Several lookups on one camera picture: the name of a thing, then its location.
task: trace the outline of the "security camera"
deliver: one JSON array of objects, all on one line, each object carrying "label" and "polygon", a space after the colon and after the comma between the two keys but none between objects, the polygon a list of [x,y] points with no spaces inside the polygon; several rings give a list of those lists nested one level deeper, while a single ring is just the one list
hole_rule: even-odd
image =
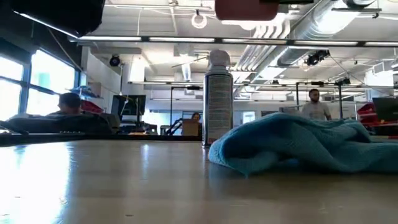
[{"label": "security camera", "polygon": [[112,67],[118,67],[120,65],[120,58],[118,55],[112,55],[111,60],[109,61],[109,64]]}]

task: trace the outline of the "cable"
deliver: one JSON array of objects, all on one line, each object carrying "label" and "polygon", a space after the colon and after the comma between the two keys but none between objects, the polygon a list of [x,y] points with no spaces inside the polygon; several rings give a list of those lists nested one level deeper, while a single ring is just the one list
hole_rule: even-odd
[{"label": "cable", "polygon": [[[59,40],[57,39],[57,37],[54,35],[54,33],[51,31],[51,29],[48,27],[47,30],[50,32],[51,36],[54,38],[54,40],[56,41],[56,43],[58,44],[58,46],[60,46],[61,50],[63,51],[63,53],[69,58],[69,60],[72,62],[72,64],[74,64],[76,66],[76,68],[78,68],[81,72],[84,72],[84,70],[71,58],[71,56],[68,54],[68,52],[62,47],[62,44],[59,42]],[[94,82],[97,82],[93,77],[89,76],[88,74],[86,74],[87,77],[91,78]],[[115,94],[115,95],[119,95],[119,93],[116,93],[113,90],[110,90],[109,88],[107,88],[106,86],[103,86],[101,84],[101,87],[103,87],[105,90],[108,90],[109,92]],[[125,97],[127,100],[132,100],[134,101],[132,98],[128,97],[128,96],[123,96]]]},{"label": "cable", "polygon": [[139,11],[139,14],[138,14],[137,35],[139,35],[139,21],[140,21],[140,19],[141,19],[141,13],[142,13],[142,9]]},{"label": "cable", "polygon": [[[156,10],[156,9],[145,9],[145,10],[157,12],[157,13],[163,14],[163,15],[169,15],[169,16],[172,15],[171,13],[168,13],[168,12],[160,12],[160,11],[158,11],[158,10]],[[175,13],[174,15],[175,15],[175,16],[192,16],[192,15],[196,15],[196,13],[180,13],[180,14],[176,14],[176,13]]]},{"label": "cable", "polygon": [[385,93],[385,92],[383,92],[383,91],[380,91],[380,90],[371,88],[369,85],[365,84],[364,82],[362,82],[360,79],[358,79],[358,78],[355,77],[354,75],[349,74],[349,72],[347,71],[347,69],[343,68],[343,66],[340,65],[340,63],[338,63],[331,55],[329,55],[329,57],[330,57],[333,61],[335,61],[336,64],[337,64],[341,69],[343,69],[343,71],[344,71],[347,75],[349,75],[350,77],[353,77],[355,80],[357,80],[357,81],[359,81],[360,83],[362,83],[362,85],[367,86],[368,88],[370,88],[370,89],[372,89],[372,90],[374,90],[374,91],[378,91],[379,93],[382,93],[382,94],[389,94],[389,93]]}]

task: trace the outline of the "desk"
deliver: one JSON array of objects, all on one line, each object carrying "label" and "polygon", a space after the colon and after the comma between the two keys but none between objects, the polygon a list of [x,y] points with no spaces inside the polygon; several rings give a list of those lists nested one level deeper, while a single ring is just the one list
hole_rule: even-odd
[{"label": "desk", "polygon": [[265,173],[209,163],[198,142],[0,148],[0,223],[396,223],[398,176]]}]

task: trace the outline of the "computer monitor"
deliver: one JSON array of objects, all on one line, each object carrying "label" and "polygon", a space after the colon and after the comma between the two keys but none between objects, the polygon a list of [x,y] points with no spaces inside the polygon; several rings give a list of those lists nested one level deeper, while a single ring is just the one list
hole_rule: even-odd
[{"label": "computer monitor", "polygon": [[145,112],[146,95],[114,95],[112,114],[142,116]]},{"label": "computer monitor", "polygon": [[373,98],[374,109],[377,117],[384,121],[398,120],[398,99],[396,98]]}]

